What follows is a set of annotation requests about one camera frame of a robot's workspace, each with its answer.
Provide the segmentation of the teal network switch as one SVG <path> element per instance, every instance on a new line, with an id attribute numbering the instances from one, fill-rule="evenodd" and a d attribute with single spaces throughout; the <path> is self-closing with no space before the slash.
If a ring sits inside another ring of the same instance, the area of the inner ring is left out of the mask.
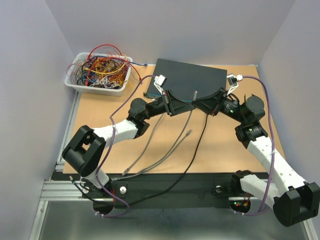
<path id="1" fill-rule="evenodd" d="M 198 98 L 208 97 L 219 89 L 226 88 L 227 70 L 159 58 L 154 76 L 167 78 L 163 85 L 179 100 L 191 102 L 194 92 Z"/>

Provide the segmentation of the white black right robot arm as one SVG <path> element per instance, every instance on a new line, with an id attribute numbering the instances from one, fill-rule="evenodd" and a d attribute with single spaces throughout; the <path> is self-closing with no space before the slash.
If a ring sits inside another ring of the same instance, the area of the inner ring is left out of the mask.
<path id="1" fill-rule="evenodd" d="M 223 113 L 238 121 L 240 124 L 235 128 L 238 141 L 268 173 L 268 180 L 263 181 L 249 170 L 236 172 L 230 182 L 231 192 L 235 195 L 245 192 L 258 198 L 260 206 L 271 208 L 285 227 L 316 217 L 320 187 L 301 177 L 276 150 L 273 131 L 267 132 L 260 123 L 266 114 L 263 100 L 251 95 L 239 103 L 237 98 L 228 96 L 219 89 L 210 96 L 193 100 L 192 105 L 207 115 Z"/>

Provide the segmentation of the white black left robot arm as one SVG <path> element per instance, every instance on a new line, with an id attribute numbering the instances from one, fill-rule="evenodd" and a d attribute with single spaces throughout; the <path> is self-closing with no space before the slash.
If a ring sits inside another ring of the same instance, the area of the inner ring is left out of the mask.
<path id="1" fill-rule="evenodd" d="M 130 103 L 128 117 L 119 123 L 99 128 L 81 126 L 62 151 L 62 158 L 83 178 L 94 185 L 100 197 L 111 193 L 110 178 L 99 167 L 105 148 L 108 151 L 116 143 L 141 137 L 149 128 L 146 122 L 152 117 L 168 114 L 173 117 L 195 109 L 195 106 L 176 98 L 171 91 L 152 102 L 135 98 Z"/>

